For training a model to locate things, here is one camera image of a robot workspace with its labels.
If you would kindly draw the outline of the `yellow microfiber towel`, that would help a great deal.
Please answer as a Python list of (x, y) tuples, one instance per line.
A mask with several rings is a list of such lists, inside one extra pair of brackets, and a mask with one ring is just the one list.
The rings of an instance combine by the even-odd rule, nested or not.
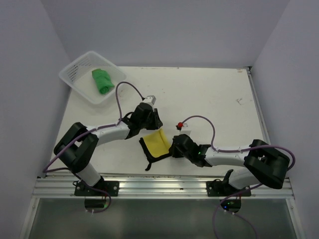
[(171, 153), (169, 152), (171, 144), (162, 128), (141, 137), (139, 143), (148, 161), (145, 171), (149, 171), (153, 163), (171, 156)]

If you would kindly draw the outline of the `green microfiber towel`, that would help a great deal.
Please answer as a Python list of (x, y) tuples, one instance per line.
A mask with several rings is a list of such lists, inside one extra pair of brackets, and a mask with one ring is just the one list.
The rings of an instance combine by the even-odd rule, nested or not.
[(102, 69), (95, 69), (92, 71), (92, 78), (95, 81), (97, 89), (101, 95), (107, 94), (115, 85), (111, 81), (109, 73)]

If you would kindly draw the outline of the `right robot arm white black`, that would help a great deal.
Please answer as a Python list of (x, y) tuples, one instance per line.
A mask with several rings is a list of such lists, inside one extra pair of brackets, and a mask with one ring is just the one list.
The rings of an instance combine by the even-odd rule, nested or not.
[(281, 189), (287, 171), (294, 166), (295, 157), (288, 157), (278, 149), (258, 139), (247, 147), (217, 149), (208, 144), (198, 145), (188, 135), (180, 134), (174, 136), (169, 152), (172, 157), (184, 157), (198, 167), (241, 167), (239, 170), (228, 170), (223, 181), (215, 187), (231, 196), (251, 185)]

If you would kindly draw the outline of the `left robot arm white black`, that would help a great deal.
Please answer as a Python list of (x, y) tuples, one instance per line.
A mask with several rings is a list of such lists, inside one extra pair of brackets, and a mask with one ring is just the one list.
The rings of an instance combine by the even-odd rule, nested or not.
[(111, 141), (130, 139), (142, 129), (156, 130), (161, 127), (158, 110), (142, 102), (119, 124), (89, 128), (80, 122), (74, 123), (55, 146), (53, 153), (86, 184), (86, 190), (96, 196), (102, 193), (104, 184), (102, 176), (90, 163), (95, 148)]

